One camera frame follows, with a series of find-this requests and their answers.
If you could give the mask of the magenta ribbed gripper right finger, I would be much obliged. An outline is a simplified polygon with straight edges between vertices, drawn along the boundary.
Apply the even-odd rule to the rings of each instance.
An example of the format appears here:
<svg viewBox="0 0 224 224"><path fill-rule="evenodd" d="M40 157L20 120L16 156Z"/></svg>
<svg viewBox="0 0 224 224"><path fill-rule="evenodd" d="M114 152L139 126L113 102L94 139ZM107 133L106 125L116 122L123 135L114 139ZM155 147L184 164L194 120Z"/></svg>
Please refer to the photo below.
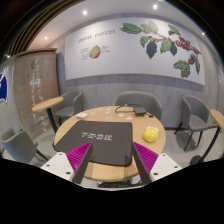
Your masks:
<svg viewBox="0 0 224 224"><path fill-rule="evenodd" d="M134 142L132 154L143 184L149 184L182 169L166 153L157 154Z"/></svg>

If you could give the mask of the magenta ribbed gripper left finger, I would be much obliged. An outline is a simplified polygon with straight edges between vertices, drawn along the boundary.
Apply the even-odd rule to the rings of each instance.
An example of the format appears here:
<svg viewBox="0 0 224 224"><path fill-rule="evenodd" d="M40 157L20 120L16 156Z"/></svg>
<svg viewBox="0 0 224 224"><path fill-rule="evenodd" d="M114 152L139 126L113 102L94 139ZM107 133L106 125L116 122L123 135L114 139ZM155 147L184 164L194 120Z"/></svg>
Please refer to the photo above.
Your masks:
<svg viewBox="0 0 224 224"><path fill-rule="evenodd" d="M42 166L42 169L70 182L80 184L92 152L93 144L87 142L68 153L58 152Z"/></svg>

